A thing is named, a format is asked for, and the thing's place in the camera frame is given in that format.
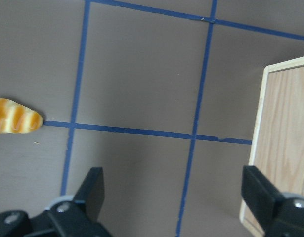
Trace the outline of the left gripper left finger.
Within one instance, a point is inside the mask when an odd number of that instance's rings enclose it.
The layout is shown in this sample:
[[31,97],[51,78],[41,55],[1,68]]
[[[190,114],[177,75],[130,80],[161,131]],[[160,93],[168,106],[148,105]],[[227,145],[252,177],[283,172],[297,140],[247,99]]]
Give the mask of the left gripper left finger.
[[97,220],[103,201],[103,169],[93,167],[73,197],[62,197],[36,217],[23,210],[0,213],[0,237],[108,237]]

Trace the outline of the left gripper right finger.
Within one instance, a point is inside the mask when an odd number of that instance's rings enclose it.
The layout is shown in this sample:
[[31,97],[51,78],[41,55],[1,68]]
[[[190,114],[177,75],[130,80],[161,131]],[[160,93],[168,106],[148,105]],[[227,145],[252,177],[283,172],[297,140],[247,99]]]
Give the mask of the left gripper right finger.
[[304,237],[304,196],[279,191],[250,165],[243,167],[241,196],[265,237]]

